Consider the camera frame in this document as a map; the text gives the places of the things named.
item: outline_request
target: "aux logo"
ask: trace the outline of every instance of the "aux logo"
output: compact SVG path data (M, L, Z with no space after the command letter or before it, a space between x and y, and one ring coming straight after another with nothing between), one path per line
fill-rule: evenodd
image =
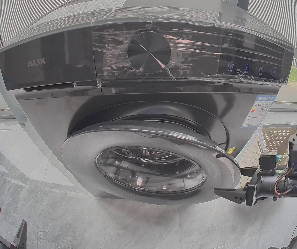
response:
M44 57L42 59L38 59L38 60L33 60L33 62L32 61L29 61L27 67L36 66L36 65L40 65L40 64L46 64L45 58L46 57Z

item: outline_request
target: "qr code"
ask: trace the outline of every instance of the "qr code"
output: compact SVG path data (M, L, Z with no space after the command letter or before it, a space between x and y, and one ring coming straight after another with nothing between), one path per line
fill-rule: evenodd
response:
M270 103L264 103L264 104L262 105L262 107L261 107L261 109L260 109L259 112L266 112L266 111L268 111L269 108L270 108L270 106L271 106Z

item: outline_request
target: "energy label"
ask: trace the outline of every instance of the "energy label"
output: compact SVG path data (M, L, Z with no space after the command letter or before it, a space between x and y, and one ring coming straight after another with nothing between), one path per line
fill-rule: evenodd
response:
M258 126L265 118L268 110L275 101L276 95L258 95L256 101L251 107L248 116L246 116L242 127Z

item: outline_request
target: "washing machine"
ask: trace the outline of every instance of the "washing machine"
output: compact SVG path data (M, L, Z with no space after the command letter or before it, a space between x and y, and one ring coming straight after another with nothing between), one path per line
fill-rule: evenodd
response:
M14 35L0 67L93 196L181 205L238 185L235 157L287 83L293 53L223 0L77 0Z

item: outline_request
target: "robotic arm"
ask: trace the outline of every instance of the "robotic arm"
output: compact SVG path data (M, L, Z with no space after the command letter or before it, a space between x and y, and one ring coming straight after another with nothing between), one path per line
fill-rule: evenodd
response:
M251 177L244 189L214 189L214 193L235 203L255 205L259 200L297 197L297 133L289 137L289 160L287 166L276 164L276 150L264 151L259 166L241 168L241 175ZM287 247L297 249L297 236Z

